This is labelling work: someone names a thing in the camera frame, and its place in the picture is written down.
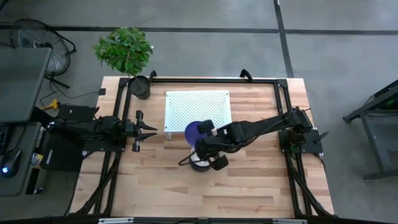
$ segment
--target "concrete floor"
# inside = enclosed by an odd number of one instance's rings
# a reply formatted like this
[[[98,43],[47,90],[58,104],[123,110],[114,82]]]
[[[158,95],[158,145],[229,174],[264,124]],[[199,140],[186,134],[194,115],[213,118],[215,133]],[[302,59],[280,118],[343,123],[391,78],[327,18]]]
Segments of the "concrete floor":
[[[279,1],[286,29],[398,29],[395,0]],[[71,26],[277,28],[272,0],[13,0],[0,12],[1,22],[22,17]],[[7,37],[1,32],[0,38]],[[95,91],[104,75],[119,75],[101,67],[91,48],[106,32],[61,34],[78,49],[59,78],[72,86],[67,94]],[[147,38],[155,49],[144,74],[236,77],[245,68],[254,77],[287,76],[278,34],[148,32]],[[397,223],[398,178],[363,182],[362,175],[377,171],[376,161],[362,124],[341,118],[397,79],[398,36],[287,35],[287,44],[294,75],[305,80],[315,124],[330,132],[323,147],[335,213]],[[45,82],[40,95],[49,91]],[[97,100],[56,96],[75,105],[94,106]],[[47,175],[51,186],[40,198],[0,198],[0,219],[63,215],[77,174]]]

